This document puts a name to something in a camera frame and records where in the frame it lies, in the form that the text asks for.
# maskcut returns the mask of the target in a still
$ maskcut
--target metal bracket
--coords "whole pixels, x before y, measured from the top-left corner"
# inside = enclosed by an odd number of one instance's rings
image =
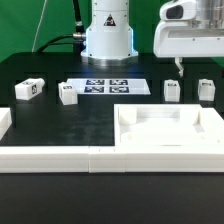
[[[184,76],[184,67],[183,67],[183,65],[181,65],[182,61],[183,61],[183,58],[180,58],[180,57],[175,58],[175,64],[178,67],[178,69],[180,70],[179,71],[180,77]]]

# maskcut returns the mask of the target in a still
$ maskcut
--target black table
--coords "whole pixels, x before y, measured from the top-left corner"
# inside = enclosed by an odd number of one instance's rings
[[[185,59],[180,78],[171,59],[140,55],[139,63],[102,68],[70,53],[19,53],[0,64],[0,106],[13,125],[1,146],[114,145],[113,105],[163,104],[163,82],[178,80],[183,104],[201,103],[224,115],[223,69],[210,59]],[[15,99],[14,85],[43,78],[43,94]],[[79,95],[63,106],[57,84],[67,78],[144,78],[150,96]],[[214,102],[199,102],[199,79],[216,85]],[[217,173],[0,174],[0,223],[223,224],[224,175]]]

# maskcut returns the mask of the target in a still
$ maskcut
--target green backdrop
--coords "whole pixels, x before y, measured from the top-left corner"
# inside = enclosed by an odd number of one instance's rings
[[[91,0],[79,2],[87,28],[91,23]],[[135,48],[140,53],[152,52],[159,9],[165,2],[130,0],[130,25],[135,32]],[[43,5],[44,0],[0,0],[0,61],[13,53],[31,52]],[[36,49],[54,37],[73,33],[74,24],[72,0],[48,0]],[[50,47],[48,51],[72,51],[72,47]]]

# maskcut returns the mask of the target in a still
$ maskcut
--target qr code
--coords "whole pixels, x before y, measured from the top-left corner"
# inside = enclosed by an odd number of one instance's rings
[[[86,87],[85,93],[104,93],[104,87]]]
[[[112,79],[110,80],[111,86],[127,86],[128,80],[127,79]]]
[[[105,83],[105,80],[103,79],[88,79],[86,81],[87,86],[103,86]]]
[[[110,87],[110,93],[129,93],[128,87]]]

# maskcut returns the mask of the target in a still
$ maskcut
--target white tray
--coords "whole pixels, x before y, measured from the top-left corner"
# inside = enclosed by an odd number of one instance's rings
[[[126,106],[135,124],[120,124]],[[0,147],[0,172],[224,172],[224,121],[212,108],[115,105],[114,130],[112,147]]]

